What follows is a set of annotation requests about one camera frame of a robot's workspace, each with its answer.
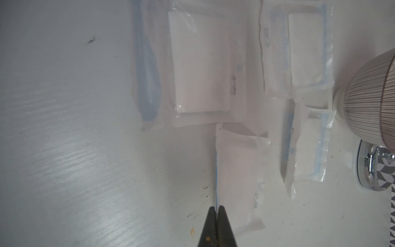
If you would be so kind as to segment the small clear glass bowl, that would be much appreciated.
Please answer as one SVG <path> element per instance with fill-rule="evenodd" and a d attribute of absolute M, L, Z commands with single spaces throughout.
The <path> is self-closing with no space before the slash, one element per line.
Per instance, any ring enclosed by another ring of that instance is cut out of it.
<path fill-rule="evenodd" d="M 333 96 L 336 117 L 360 139 L 395 149 L 395 51 L 367 62 Z"/>

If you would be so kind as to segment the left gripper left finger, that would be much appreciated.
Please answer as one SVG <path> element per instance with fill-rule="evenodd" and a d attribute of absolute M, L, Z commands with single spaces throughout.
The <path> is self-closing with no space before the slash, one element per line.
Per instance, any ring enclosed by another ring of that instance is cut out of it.
<path fill-rule="evenodd" d="M 217 214 L 215 207 L 209 208 L 199 239 L 198 247 L 217 247 Z"/>

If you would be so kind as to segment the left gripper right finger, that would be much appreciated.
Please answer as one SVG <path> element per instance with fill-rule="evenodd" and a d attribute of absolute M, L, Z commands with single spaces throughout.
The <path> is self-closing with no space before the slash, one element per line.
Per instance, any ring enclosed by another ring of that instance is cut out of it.
<path fill-rule="evenodd" d="M 217 213 L 217 239 L 219 247 L 237 247 L 237 243 L 224 206 Z"/>

